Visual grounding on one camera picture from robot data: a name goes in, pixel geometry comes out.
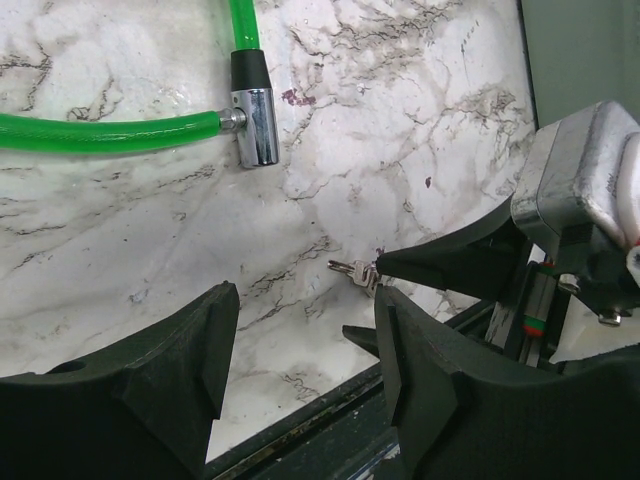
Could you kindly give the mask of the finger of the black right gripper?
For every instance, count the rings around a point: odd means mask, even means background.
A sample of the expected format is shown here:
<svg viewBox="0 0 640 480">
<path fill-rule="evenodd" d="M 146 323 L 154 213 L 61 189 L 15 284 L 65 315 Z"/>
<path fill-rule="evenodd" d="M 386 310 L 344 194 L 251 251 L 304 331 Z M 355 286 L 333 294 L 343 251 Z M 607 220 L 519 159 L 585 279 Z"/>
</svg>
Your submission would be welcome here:
<svg viewBox="0 0 640 480">
<path fill-rule="evenodd" d="M 367 353 L 376 358 L 380 357 L 377 333 L 374 328 L 344 325 L 342 327 L 342 334 L 347 340 L 365 350 Z"/>
</svg>

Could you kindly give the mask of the silver key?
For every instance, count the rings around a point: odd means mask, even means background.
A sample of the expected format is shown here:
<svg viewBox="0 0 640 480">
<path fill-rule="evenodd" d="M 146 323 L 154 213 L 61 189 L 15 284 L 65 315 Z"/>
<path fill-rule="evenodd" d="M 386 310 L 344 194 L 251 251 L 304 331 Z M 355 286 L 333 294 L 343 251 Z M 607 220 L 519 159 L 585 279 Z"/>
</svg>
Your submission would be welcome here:
<svg viewBox="0 0 640 480">
<path fill-rule="evenodd" d="M 375 296 L 377 286 L 381 280 L 381 275 L 377 271 L 374 262 L 355 260 L 351 263 L 344 263 L 336 260 L 329 260 L 327 262 L 327 267 L 332 271 L 348 276 L 354 285 L 363 289 L 371 298 Z"/>
</svg>

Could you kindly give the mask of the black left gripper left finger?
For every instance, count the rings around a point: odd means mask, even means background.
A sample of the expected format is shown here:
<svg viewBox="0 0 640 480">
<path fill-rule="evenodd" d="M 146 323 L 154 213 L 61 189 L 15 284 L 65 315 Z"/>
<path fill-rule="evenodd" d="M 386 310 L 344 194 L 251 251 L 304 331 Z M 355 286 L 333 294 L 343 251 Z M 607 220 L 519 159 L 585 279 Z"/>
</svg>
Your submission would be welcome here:
<svg viewBox="0 0 640 480">
<path fill-rule="evenodd" d="M 3 378 L 2 477 L 202 478 L 238 317 L 225 282 L 91 354 Z"/>
</svg>

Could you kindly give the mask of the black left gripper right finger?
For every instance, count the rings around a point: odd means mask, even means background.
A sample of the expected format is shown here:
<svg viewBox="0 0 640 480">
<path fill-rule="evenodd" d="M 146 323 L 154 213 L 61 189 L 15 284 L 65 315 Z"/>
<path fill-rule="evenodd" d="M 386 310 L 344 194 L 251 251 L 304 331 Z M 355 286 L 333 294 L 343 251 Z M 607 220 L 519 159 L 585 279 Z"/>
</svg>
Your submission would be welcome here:
<svg viewBox="0 0 640 480">
<path fill-rule="evenodd" d="M 429 316 L 394 287 L 375 297 L 391 424 L 412 479 L 635 479 L 639 350 L 552 373 Z"/>
</svg>

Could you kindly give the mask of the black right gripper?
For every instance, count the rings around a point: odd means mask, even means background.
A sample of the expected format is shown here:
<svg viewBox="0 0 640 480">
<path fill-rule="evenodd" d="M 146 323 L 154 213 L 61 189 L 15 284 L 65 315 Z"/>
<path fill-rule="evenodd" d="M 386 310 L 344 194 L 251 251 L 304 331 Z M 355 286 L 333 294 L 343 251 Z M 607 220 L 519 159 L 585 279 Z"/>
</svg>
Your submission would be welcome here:
<svg viewBox="0 0 640 480">
<path fill-rule="evenodd" d="M 445 324 L 510 360 L 543 370 L 558 368 L 551 356 L 559 346 L 570 295 L 558 287 L 548 255 L 525 245 L 509 202 L 462 229 L 380 255 L 376 269 L 392 278 L 488 300 Z"/>
</svg>

